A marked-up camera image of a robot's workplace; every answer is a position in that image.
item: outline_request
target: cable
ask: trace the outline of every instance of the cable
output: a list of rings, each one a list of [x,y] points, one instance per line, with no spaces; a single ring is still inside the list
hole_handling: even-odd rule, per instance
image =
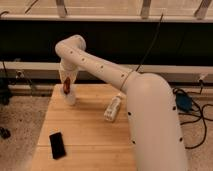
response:
[[[149,48],[147,49],[145,55],[144,55],[143,58],[141,59],[139,65],[138,65],[138,67],[136,68],[135,71],[138,71],[138,70],[140,69],[140,67],[143,65],[144,61],[145,61],[145,60],[147,59],[147,57],[149,56],[149,54],[150,54],[150,52],[151,52],[151,50],[152,50],[152,48],[153,48],[153,46],[154,46],[154,44],[155,44],[157,38],[158,38],[162,20],[163,20],[163,13],[161,14],[160,20],[159,20],[158,25],[157,25],[157,27],[156,27],[155,35],[154,35],[154,37],[153,37],[153,39],[152,39],[152,41],[151,41],[151,43],[150,43],[150,46],[149,46]]]
[[[16,82],[18,79],[23,79],[27,82],[30,87],[31,96],[33,96],[33,92],[36,90],[36,85],[33,83],[33,81],[28,76],[26,76],[23,71],[16,71]]]
[[[3,58],[2,58],[2,65],[3,65],[3,68],[4,68],[5,78],[7,79],[7,84],[9,84],[10,80],[9,80],[8,72],[7,72],[7,69],[5,67],[5,63],[4,63],[4,59]]]
[[[188,95],[188,92],[185,92],[183,89],[180,89],[180,88],[174,88],[174,89],[173,89],[173,93],[174,93],[174,94],[183,93],[184,95],[189,96],[189,95]],[[206,121],[211,121],[211,122],[213,122],[213,119],[210,119],[210,118],[207,118],[207,117],[204,116],[204,110],[205,110],[205,108],[206,108],[206,107],[213,107],[213,104],[205,104],[205,105],[203,105],[202,107],[200,107],[200,106],[198,105],[198,103],[196,103],[192,98],[191,98],[191,100],[192,100],[192,104],[197,108],[197,110],[191,110],[191,111],[199,112],[199,115],[193,114],[193,113],[179,113],[179,115],[188,115],[188,116],[197,117],[196,120],[182,122],[181,125],[193,124],[193,123],[196,123],[196,122],[202,120],[203,126],[204,126],[204,134],[203,134],[202,140],[201,140],[198,144],[196,144],[196,145],[194,145],[194,146],[189,146],[189,147],[186,146],[186,147],[185,147],[186,149],[195,149],[195,148],[201,146],[201,145],[205,142],[206,137],[207,137],[208,128],[207,128],[207,125],[206,125]]]
[[[175,52],[175,54],[177,55],[177,56],[180,56],[181,54],[180,54],[180,49],[182,48],[182,46],[183,46],[183,42],[185,41],[185,39],[186,39],[186,35],[188,34],[188,32],[189,32],[189,26],[185,26],[185,28],[184,28],[184,31],[183,31],[183,34],[182,34],[182,38],[181,38],[181,40],[180,40],[180,43],[179,43],[179,45],[178,45],[178,47],[177,47],[177,50],[176,50],[176,52]]]
[[[38,2],[39,0],[35,0],[35,1],[33,1],[31,4],[30,4],[30,6],[25,10],[25,14],[27,14],[30,10],[31,10],[31,8]]]
[[[188,91],[188,94],[202,94],[203,92],[203,88],[204,88],[204,81],[203,80],[199,80],[199,84],[200,84],[200,90],[199,92],[194,92],[194,91]]]
[[[2,18],[2,15],[4,15],[4,14],[9,14],[10,12],[9,11],[2,11],[1,13],[0,13],[0,19]]]

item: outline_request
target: white bottle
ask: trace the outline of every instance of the white bottle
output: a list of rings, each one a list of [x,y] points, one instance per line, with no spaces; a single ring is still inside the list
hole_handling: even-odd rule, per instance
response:
[[[114,122],[121,106],[121,95],[113,97],[107,109],[104,112],[105,120]]]

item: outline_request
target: black smartphone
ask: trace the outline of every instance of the black smartphone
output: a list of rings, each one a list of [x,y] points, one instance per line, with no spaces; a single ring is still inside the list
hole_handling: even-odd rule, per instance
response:
[[[66,155],[64,144],[62,140],[62,134],[60,132],[57,132],[55,134],[52,134],[50,137],[50,143],[52,148],[52,155],[54,159],[58,159],[60,157],[63,157]]]

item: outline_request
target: metal bracket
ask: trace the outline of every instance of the metal bracket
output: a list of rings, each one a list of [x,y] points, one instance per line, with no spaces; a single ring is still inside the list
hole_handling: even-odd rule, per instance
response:
[[[198,9],[195,11],[194,16],[199,19],[202,20],[205,18],[206,16],[206,12],[211,4],[212,0],[202,0],[202,2],[200,3],[200,6],[198,7]]]
[[[150,6],[151,0],[143,0],[143,5],[140,14],[143,19],[147,19],[149,17]]]
[[[58,9],[58,15],[60,18],[65,18],[67,15],[67,9],[64,4],[64,0],[56,0],[56,5]]]

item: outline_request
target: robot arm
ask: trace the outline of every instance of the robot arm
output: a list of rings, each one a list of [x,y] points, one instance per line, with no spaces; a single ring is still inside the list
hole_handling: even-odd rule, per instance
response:
[[[84,39],[75,35],[56,45],[65,70],[80,66],[127,96],[131,141],[138,171],[187,171],[187,158],[168,83],[155,74],[131,69],[84,52]]]

